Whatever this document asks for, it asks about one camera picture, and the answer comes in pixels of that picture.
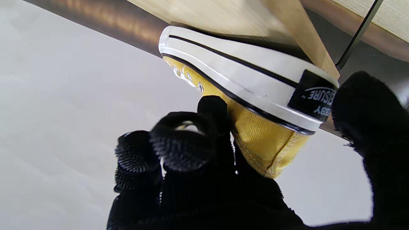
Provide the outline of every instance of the wooden board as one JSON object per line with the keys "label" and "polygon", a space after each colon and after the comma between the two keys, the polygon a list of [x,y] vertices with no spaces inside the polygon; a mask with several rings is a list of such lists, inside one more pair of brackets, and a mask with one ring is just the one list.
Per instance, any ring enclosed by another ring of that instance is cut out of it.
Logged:
{"label": "wooden board", "polygon": [[[332,0],[365,17],[374,0]],[[372,20],[376,25],[409,42],[409,1],[384,0]]]}
{"label": "wooden board", "polygon": [[128,0],[171,25],[299,46],[310,60],[339,78],[299,0]]}

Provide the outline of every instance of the black heel label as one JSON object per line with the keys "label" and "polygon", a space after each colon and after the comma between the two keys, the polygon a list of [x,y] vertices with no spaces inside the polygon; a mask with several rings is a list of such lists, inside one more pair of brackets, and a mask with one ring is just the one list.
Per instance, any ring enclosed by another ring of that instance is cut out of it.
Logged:
{"label": "black heel label", "polygon": [[305,70],[288,107],[324,122],[331,113],[337,90],[329,81]]}

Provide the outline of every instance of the black stripe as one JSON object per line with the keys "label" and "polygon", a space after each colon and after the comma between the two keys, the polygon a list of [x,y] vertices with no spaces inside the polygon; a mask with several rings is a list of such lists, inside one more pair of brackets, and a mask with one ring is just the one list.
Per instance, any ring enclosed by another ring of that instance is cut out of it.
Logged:
{"label": "black stripe", "polygon": [[240,97],[238,97],[237,95],[235,95],[234,93],[228,91],[227,89],[225,89],[224,87],[222,87],[219,83],[215,82],[212,78],[210,78],[209,76],[207,76],[203,71],[201,71],[199,68],[195,67],[193,64],[191,64],[190,62],[183,60],[179,57],[176,57],[174,55],[171,54],[165,54],[162,53],[162,57],[169,57],[172,59],[175,59],[176,61],[179,61],[187,66],[189,66],[190,68],[192,68],[194,71],[196,71],[198,74],[200,74],[203,78],[205,78],[208,82],[210,82],[212,85],[214,85],[216,88],[218,88],[220,91],[222,91],[224,94],[226,94],[228,97],[232,98],[234,101],[238,102],[240,105],[246,107],[248,110],[254,112],[255,114],[258,114],[259,116],[264,117],[265,119],[268,119],[274,123],[277,123],[279,125],[282,125],[288,129],[294,130],[297,133],[301,133],[304,135],[312,135],[315,133],[315,131],[311,131],[308,129],[304,129],[301,128],[293,123],[289,123],[288,121],[285,121],[281,118],[278,118],[270,113],[267,113],[266,111],[255,107],[254,105],[248,103],[247,101],[241,99]]}
{"label": "black stripe", "polygon": [[280,75],[278,75],[278,74],[276,74],[276,73],[273,73],[273,72],[271,72],[271,71],[268,71],[268,70],[266,70],[266,69],[264,69],[264,68],[261,68],[260,66],[256,66],[255,64],[251,64],[250,62],[247,62],[247,61],[242,60],[242,59],[240,59],[240,58],[236,58],[236,57],[234,57],[234,56],[232,56],[232,55],[229,55],[229,54],[225,54],[225,53],[223,53],[223,52],[220,52],[220,51],[218,51],[218,50],[215,50],[215,49],[210,48],[210,47],[208,47],[208,46],[205,46],[205,45],[203,45],[203,44],[197,43],[197,42],[195,42],[195,41],[191,41],[191,40],[189,40],[189,39],[182,38],[182,37],[178,37],[178,36],[175,36],[175,35],[169,35],[169,38],[174,38],[174,39],[178,39],[178,40],[182,40],[182,41],[188,42],[188,43],[193,44],[193,45],[197,45],[197,46],[199,46],[199,47],[201,47],[201,48],[207,49],[208,51],[211,51],[211,52],[213,52],[213,53],[215,53],[215,54],[218,54],[218,55],[220,55],[220,56],[222,56],[222,57],[225,57],[225,58],[227,58],[227,59],[229,59],[229,60],[232,60],[232,61],[235,61],[235,62],[237,62],[237,63],[240,63],[240,64],[242,64],[242,65],[244,65],[244,66],[247,66],[247,67],[249,67],[249,68],[251,68],[251,69],[253,69],[253,70],[255,70],[255,71],[261,72],[261,73],[263,73],[263,74],[265,74],[265,75],[267,75],[267,76],[270,76],[270,77],[272,77],[272,78],[274,78],[274,79],[276,79],[276,80],[278,80],[278,81],[281,81],[282,83],[285,83],[285,84],[287,84],[287,85],[289,85],[289,86],[292,86],[292,87],[294,87],[294,88],[296,88],[297,85],[298,85],[297,82],[292,81],[292,80],[290,80],[290,79],[288,79],[288,78],[285,78],[285,77],[283,77],[283,76],[280,76]]}

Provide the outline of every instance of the black metal rod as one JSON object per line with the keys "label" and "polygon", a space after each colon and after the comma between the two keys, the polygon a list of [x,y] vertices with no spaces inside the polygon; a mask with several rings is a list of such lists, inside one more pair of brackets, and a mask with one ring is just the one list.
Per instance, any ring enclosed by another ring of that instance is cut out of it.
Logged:
{"label": "black metal rod", "polygon": [[335,64],[338,70],[341,70],[345,66],[345,63],[351,56],[351,53],[355,49],[355,46],[359,43],[359,41],[361,41],[361,38],[364,35],[365,30],[368,28],[369,24],[371,23],[373,17],[375,16],[382,2],[383,0],[375,0],[374,3],[372,4],[372,7],[369,9],[364,20],[359,26],[357,32],[355,33],[351,42],[349,43],[348,47],[345,49],[344,53],[342,54],[337,64]]}

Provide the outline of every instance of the glove finger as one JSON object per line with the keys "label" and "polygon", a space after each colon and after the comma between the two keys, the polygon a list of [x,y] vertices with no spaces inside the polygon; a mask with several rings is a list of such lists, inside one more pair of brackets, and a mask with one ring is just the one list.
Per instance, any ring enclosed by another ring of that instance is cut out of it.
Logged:
{"label": "glove finger", "polygon": [[149,139],[149,132],[146,131],[135,131],[118,138],[115,192],[156,187],[162,182],[160,160]]}
{"label": "glove finger", "polygon": [[161,198],[165,214],[214,203],[217,136],[210,117],[189,112],[169,113],[152,129],[151,142],[166,170]]}
{"label": "glove finger", "polygon": [[107,229],[135,225],[155,216],[159,210],[162,184],[160,160],[149,142],[149,132],[135,131],[118,138],[115,149],[118,167],[115,192]]}
{"label": "glove finger", "polygon": [[216,165],[224,174],[234,174],[234,152],[230,141],[231,121],[227,114],[227,104],[219,96],[202,97],[198,103],[198,113],[210,116],[215,121],[219,136],[216,140]]}
{"label": "glove finger", "polygon": [[209,117],[191,112],[169,113],[150,134],[156,155],[163,157],[164,166],[180,172],[197,170],[210,162],[217,135]]}

